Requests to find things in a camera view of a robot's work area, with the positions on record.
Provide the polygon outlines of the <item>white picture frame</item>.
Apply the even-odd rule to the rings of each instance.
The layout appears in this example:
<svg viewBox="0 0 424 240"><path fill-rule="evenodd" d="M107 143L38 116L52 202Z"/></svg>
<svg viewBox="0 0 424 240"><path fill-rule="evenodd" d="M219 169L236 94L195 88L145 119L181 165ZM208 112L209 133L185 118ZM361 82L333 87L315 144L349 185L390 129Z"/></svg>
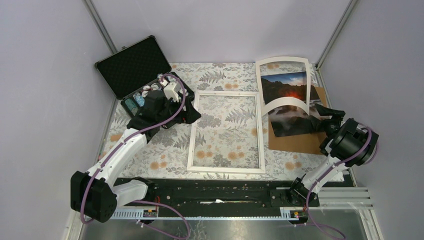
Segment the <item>white picture frame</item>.
<svg viewBox="0 0 424 240"><path fill-rule="evenodd" d="M187 171L266 173L259 92L198 90L193 106Z"/></svg>

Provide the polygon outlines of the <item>white-bordered sunset photo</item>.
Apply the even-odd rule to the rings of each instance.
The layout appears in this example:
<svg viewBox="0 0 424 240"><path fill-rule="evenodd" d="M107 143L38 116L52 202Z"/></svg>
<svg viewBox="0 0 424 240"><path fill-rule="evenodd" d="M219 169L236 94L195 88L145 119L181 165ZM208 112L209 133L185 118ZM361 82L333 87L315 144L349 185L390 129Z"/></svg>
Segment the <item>white-bordered sunset photo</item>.
<svg viewBox="0 0 424 240"><path fill-rule="evenodd" d="M309 60L275 56L255 62L261 114L283 106L294 106L310 114L311 70Z"/></svg>

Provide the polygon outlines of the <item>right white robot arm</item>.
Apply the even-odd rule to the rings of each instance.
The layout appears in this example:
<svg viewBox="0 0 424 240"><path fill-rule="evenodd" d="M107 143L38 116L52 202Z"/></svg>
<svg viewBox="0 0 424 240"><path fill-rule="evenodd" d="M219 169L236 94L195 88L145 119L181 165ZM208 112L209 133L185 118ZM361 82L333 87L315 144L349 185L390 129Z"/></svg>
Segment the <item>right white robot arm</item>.
<svg viewBox="0 0 424 240"><path fill-rule="evenodd" d="M320 144L325 160L313 171L296 178L286 190L286 199L293 206L307 206L321 188L334 176L352 166L372 161L380 135L353 118L344 120L345 112L314 105L320 116L327 117L317 124L326 133Z"/></svg>

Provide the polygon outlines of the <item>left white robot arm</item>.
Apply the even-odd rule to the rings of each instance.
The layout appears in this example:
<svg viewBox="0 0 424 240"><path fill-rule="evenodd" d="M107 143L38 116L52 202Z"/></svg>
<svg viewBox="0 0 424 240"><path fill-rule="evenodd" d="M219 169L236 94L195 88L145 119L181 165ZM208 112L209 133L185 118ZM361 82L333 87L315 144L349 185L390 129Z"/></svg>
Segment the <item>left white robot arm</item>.
<svg viewBox="0 0 424 240"><path fill-rule="evenodd" d="M129 160L145 147L161 128L192 124L201 117L192 105L189 91L151 91L144 105L128 123L111 150L85 172L76 171L70 179L70 207L80 213L83 224L108 221L118 207L134 201L148 206L155 192L144 180L133 179L115 185Z"/></svg>

